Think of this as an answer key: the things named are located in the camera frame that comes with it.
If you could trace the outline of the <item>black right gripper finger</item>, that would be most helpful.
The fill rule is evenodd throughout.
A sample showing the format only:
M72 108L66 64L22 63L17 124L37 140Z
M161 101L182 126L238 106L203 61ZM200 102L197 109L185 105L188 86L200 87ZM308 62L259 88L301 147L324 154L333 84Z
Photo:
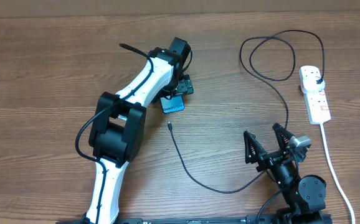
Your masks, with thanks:
M291 132L286 130L283 126L275 123L272 129L276 135L276 139L281 151L286 151L290 139L294 136Z
M244 143L245 143L245 163L256 163L263 160L263 157L267 155L267 151L256 140L255 135L248 131L244 131Z

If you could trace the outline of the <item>Samsung Galaxy smartphone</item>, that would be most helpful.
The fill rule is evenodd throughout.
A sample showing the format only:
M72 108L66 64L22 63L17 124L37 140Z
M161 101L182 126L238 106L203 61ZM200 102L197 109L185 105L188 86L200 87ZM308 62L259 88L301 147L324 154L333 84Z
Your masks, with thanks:
M181 96L176 96L170 100L162 97L160 98L161 106L164 114L175 113L185 109L184 101Z

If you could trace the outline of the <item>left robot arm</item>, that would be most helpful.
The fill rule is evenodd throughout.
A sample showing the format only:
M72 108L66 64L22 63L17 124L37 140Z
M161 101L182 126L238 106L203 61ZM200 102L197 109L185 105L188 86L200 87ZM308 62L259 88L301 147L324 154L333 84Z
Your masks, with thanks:
M92 202L81 223L115 223L126 168L141 148L147 107L160 102L164 114L182 111L183 97L193 94L189 75L192 59L187 41L174 38L167 49L156 47L144 53L130 45L121 47L146 58L146 65L124 89L104 92L95 114L80 129L90 127L89 158L96 165Z

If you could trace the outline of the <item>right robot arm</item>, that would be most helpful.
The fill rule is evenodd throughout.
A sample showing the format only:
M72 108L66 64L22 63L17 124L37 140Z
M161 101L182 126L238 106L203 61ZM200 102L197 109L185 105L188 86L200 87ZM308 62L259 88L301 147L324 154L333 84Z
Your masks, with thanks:
M283 126L272 126L279 150L267 152L255 136L244 132L245 162L257 164L258 172L269 171L278 186L278 192L271 196L256 215L247 215L247 223L331 223L330 215L323 215L326 208L326 182L318 175L299 175L299 165L306 158L311 139L301 134L295 136ZM264 215L267 205L282 195L287 206L276 213Z

